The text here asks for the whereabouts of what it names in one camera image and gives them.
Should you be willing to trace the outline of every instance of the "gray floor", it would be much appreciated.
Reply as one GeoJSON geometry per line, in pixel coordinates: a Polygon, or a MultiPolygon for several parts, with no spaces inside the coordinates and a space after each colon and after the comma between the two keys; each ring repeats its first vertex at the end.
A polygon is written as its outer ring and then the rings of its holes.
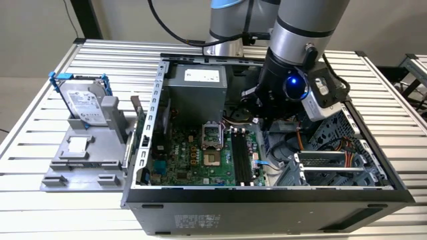
{"type": "MultiPolygon", "coordinates": [[[[0,129],[11,131],[47,79],[0,77],[0,129]]],[[[0,131],[0,143],[7,135],[0,131]]]]}

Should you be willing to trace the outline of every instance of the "white wall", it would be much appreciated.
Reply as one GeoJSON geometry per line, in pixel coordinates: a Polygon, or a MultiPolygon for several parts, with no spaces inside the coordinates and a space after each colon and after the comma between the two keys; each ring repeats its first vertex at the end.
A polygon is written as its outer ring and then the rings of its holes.
{"type": "Polygon", "coordinates": [[[0,0],[0,77],[49,78],[75,38],[63,0],[0,0]]]}
{"type": "MultiPolygon", "coordinates": [[[[146,0],[93,0],[114,40],[177,42],[146,0]]],[[[210,0],[155,0],[162,20],[183,38],[206,40],[210,0]]],[[[406,53],[427,54],[427,0],[352,0],[328,49],[362,50],[378,65],[397,65],[406,53]]]]}
{"type": "MultiPolygon", "coordinates": [[[[146,0],[93,2],[106,39],[177,42],[157,23],[146,0]]],[[[169,27],[195,40],[209,36],[210,2],[154,0],[169,27]]],[[[406,53],[427,54],[426,23],[427,0],[352,0],[329,49],[364,50],[377,64],[397,65],[406,53]]],[[[0,77],[46,77],[75,37],[62,0],[0,0],[0,77]]]]}

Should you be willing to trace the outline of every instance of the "label on power supply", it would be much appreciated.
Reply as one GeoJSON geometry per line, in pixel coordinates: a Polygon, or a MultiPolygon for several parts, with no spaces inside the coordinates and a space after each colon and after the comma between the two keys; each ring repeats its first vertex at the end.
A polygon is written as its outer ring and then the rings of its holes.
{"type": "Polygon", "coordinates": [[[185,73],[185,81],[219,83],[221,71],[205,69],[187,69],[185,73]]]}
{"type": "Polygon", "coordinates": [[[79,118],[90,125],[106,125],[107,121],[97,95],[90,91],[77,90],[67,91],[67,95],[79,118]]]}

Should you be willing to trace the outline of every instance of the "motherboard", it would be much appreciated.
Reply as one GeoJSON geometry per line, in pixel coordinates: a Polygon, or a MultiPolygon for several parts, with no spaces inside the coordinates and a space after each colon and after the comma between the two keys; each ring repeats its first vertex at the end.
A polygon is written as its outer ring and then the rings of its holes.
{"type": "Polygon", "coordinates": [[[241,186],[239,176],[245,173],[249,185],[265,186],[262,165],[257,164],[261,160],[257,135],[247,131],[239,136],[243,140],[234,141],[237,133],[225,130],[222,125],[218,128],[214,124],[202,128],[177,127],[171,131],[169,154],[154,161],[151,184],[241,186]]]}

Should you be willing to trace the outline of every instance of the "ram slot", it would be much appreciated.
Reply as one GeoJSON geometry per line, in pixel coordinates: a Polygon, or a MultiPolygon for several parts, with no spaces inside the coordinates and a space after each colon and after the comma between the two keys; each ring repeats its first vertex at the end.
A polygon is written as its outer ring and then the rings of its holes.
{"type": "Polygon", "coordinates": [[[245,133],[231,133],[231,149],[237,185],[239,186],[243,183],[245,186],[250,186],[253,181],[253,171],[245,133]]]}

